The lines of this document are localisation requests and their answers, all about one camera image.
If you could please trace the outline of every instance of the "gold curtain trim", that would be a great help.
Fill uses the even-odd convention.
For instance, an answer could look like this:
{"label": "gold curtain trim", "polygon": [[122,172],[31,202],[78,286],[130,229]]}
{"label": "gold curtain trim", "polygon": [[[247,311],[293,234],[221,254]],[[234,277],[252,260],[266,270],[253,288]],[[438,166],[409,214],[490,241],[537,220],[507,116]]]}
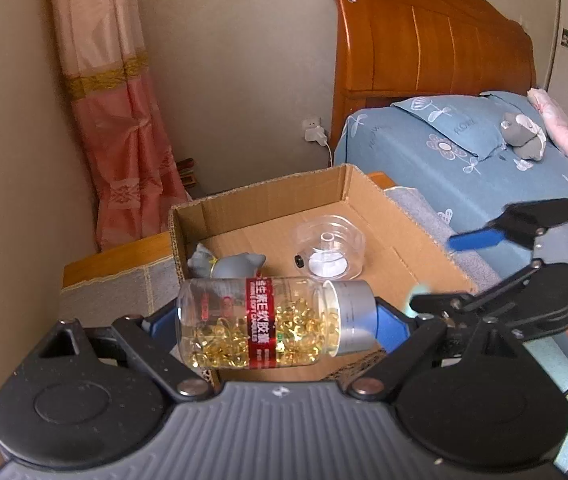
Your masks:
{"label": "gold curtain trim", "polygon": [[142,68],[148,66],[148,54],[139,51],[135,56],[124,60],[122,68],[106,70],[95,75],[66,78],[66,88],[72,101],[83,99],[88,94],[102,90],[112,90],[126,83],[128,79],[139,77]]}

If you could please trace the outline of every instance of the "vitamin e soft capsule bottle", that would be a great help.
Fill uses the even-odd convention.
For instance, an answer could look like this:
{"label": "vitamin e soft capsule bottle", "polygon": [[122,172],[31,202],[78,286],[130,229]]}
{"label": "vitamin e soft capsule bottle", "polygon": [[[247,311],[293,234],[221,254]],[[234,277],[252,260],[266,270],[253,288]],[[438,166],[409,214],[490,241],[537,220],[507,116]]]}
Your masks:
{"label": "vitamin e soft capsule bottle", "polygon": [[377,310],[363,281],[187,280],[177,323],[179,351],[192,368],[275,368],[368,350]]}

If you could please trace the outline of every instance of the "clear plastic container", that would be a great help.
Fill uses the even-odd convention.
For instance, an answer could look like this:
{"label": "clear plastic container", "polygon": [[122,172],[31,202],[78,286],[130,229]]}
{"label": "clear plastic container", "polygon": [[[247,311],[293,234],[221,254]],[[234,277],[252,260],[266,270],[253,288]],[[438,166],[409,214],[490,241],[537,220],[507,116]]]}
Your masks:
{"label": "clear plastic container", "polygon": [[192,368],[275,368],[371,348],[377,314],[366,282],[187,280],[177,322],[179,350]]}
{"label": "clear plastic container", "polygon": [[364,265],[366,237],[342,216],[326,215],[293,231],[297,267],[316,280],[352,280]]}

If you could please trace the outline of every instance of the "bed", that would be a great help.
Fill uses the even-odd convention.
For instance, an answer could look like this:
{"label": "bed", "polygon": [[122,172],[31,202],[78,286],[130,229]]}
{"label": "bed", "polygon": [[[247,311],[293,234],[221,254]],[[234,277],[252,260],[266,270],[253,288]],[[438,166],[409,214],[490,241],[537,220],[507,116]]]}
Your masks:
{"label": "bed", "polygon": [[[507,203],[568,197],[568,158],[551,143],[540,162],[510,147],[477,160],[431,124],[389,106],[415,96],[525,95],[536,73],[532,42],[518,23],[485,0],[336,2],[336,163],[416,187],[456,232],[481,227]],[[482,256],[501,277],[530,259],[508,242]]]}

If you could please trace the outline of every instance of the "blue pillow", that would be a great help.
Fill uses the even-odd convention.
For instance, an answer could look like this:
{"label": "blue pillow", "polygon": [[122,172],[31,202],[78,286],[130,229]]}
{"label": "blue pillow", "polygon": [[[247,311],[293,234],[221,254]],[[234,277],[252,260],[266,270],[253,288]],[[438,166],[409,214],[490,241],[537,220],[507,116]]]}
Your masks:
{"label": "blue pillow", "polygon": [[504,147],[500,123],[511,111],[507,104],[486,97],[442,95],[412,97],[393,105],[420,118],[480,160]]}
{"label": "blue pillow", "polygon": [[537,124],[546,133],[546,127],[544,126],[544,119],[539,114],[535,107],[528,102],[526,96],[520,94],[513,94],[512,92],[502,92],[499,90],[491,90],[490,92],[482,92],[480,95],[487,96],[488,99],[495,100],[498,102],[506,103],[516,108],[512,112],[514,114],[524,114],[531,121]]}

